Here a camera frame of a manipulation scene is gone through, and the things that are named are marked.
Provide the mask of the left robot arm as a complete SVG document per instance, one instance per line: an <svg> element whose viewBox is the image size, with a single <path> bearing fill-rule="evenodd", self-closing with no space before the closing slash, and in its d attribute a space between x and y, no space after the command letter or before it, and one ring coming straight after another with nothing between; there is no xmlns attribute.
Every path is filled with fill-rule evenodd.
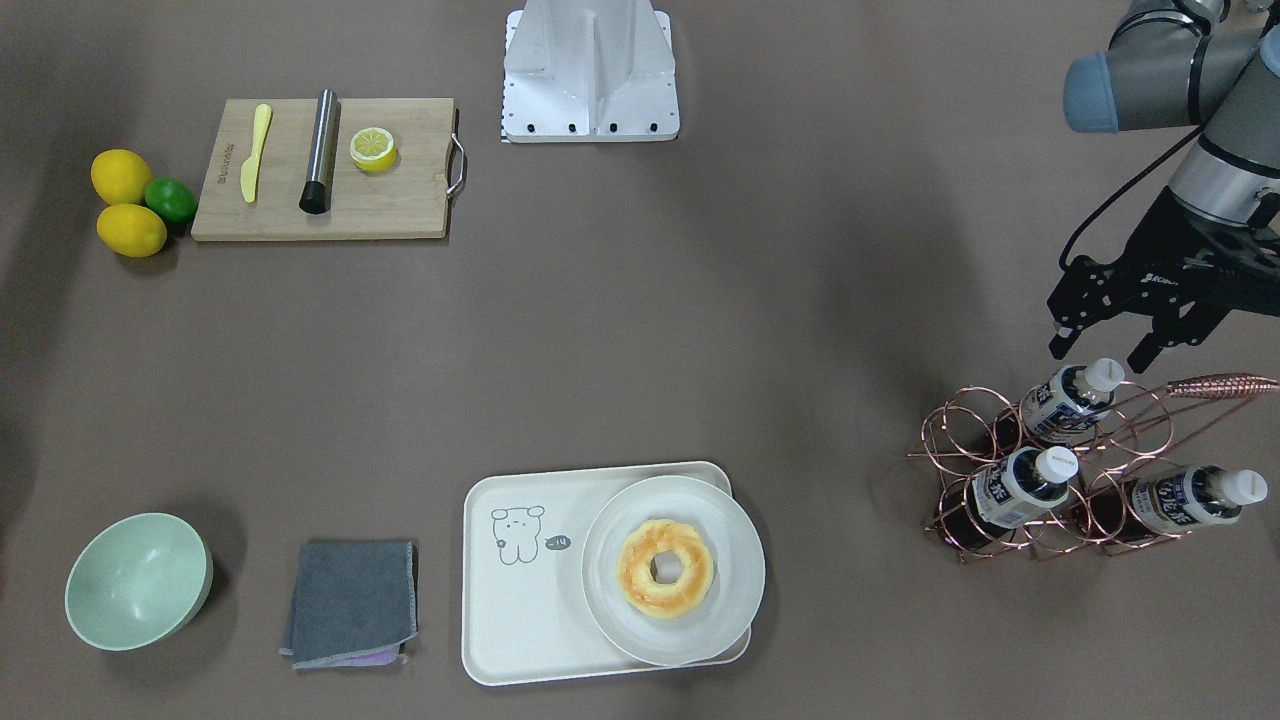
<svg viewBox="0 0 1280 720"><path fill-rule="evenodd" d="M1047 306L1050 354L1064 359L1080 334L1120 314L1148 316L1128 356L1144 372L1165 350L1197 346L1233 311L1279 309L1277 4L1257 31L1221 33L1229 1L1134 1L1102 53L1069 68L1068 126L1079 133L1187 127L1181 163L1116 259L1059 259Z"/></svg>

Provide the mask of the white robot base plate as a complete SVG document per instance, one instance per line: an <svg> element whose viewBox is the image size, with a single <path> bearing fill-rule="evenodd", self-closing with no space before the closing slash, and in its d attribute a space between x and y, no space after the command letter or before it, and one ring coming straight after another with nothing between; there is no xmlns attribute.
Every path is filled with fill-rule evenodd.
<svg viewBox="0 0 1280 720"><path fill-rule="evenodd" d="M649 1L527 1L504 22L500 137L639 143L678 137L672 23Z"/></svg>

